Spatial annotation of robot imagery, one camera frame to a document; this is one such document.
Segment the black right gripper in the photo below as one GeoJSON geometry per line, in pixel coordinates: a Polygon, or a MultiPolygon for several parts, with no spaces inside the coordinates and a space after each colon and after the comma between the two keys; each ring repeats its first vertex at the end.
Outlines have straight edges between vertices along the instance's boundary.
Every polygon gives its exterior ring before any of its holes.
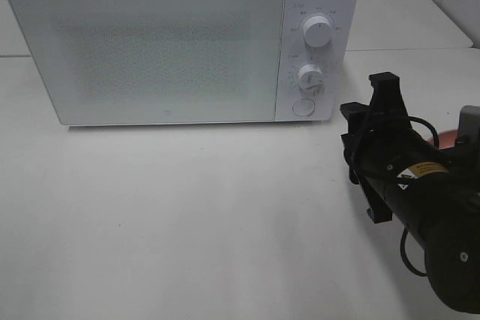
{"type": "Polygon", "coordinates": [[[406,114],[400,78],[383,72],[368,79],[374,89],[370,106],[358,102],[340,105],[348,126],[341,138],[350,180],[362,189],[374,223],[396,216],[403,224],[415,224],[416,203],[411,194],[415,159],[407,146],[416,142],[416,132],[406,114]]]}

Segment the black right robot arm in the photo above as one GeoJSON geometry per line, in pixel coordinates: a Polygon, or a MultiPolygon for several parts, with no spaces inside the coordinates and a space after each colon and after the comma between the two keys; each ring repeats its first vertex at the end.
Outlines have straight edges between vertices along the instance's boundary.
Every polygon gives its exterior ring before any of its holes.
{"type": "Polygon", "coordinates": [[[424,139],[407,113],[400,80],[390,72],[369,77],[368,104],[341,105],[348,131],[343,156],[375,223],[398,218],[403,235],[424,251],[426,277],[449,308],[479,312],[479,108],[460,111],[454,144],[438,133],[424,139]]]}

